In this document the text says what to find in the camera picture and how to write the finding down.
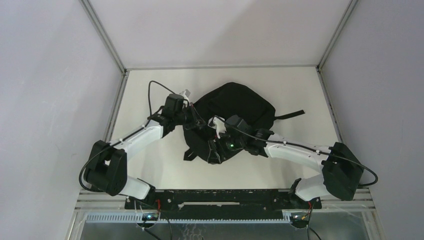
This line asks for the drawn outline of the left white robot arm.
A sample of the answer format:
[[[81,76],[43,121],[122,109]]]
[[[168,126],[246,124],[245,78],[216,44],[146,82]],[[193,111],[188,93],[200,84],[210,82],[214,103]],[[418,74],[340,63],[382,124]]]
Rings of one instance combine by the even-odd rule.
[[[189,96],[187,89],[179,94],[171,93],[165,104],[133,132],[110,142],[95,142],[80,172],[80,181],[87,182],[97,192],[129,196],[145,209],[153,207],[157,200],[156,194],[151,191],[153,186],[129,176],[128,162],[151,143],[168,135],[176,126],[196,123]]]

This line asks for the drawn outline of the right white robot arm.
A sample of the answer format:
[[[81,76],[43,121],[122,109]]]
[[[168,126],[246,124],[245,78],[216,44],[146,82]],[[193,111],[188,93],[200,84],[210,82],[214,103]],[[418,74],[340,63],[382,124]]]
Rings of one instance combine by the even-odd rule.
[[[215,115],[208,126],[216,131],[217,141],[212,149],[218,160],[229,153],[246,151],[254,156],[288,160],[316,171],[317,175],[298,178],[292,184],[289,203],[295,208],[324,196],[351,201],[360,186],[365,168],[341,142],[326,146],[291,141],[269,129],[254,129],[237,115],[228,119]]]

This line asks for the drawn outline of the black backpack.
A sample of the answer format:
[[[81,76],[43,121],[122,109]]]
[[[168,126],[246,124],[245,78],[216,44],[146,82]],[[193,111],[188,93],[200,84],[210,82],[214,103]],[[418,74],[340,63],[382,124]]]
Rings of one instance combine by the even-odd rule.
[[[243,150],[263,156],[265,140],[271,136],[274,122],[305,114],[304,110],[298,110],[277,116],[270,102],[236,82],[212,90],[193,106],[208,123],[183,131],[189,147],[183,160],[199,157],[212,165],[222,164]]]

